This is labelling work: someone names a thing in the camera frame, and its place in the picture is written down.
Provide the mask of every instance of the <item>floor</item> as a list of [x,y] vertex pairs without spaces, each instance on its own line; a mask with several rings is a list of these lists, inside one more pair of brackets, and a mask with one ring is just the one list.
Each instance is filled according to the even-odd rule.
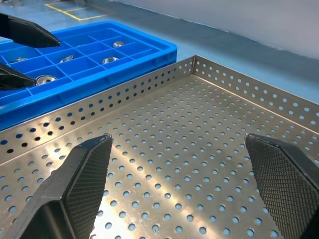
[[0,12],[50,31],[114,20],[178,46],[177,60],[206,57],[287,92],[319,103],[319,60],[259,44],[236,34],[106,0],[11,0]]

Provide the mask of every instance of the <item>stainless steel tray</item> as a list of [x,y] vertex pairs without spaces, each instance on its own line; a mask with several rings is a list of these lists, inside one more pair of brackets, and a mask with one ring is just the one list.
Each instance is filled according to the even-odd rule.
[[319,166],[318,125],[317,104],[188,58],[1,132],[1,236],[73,146],[110,133],[92,238],[281,238],[244,136],[295,143]]

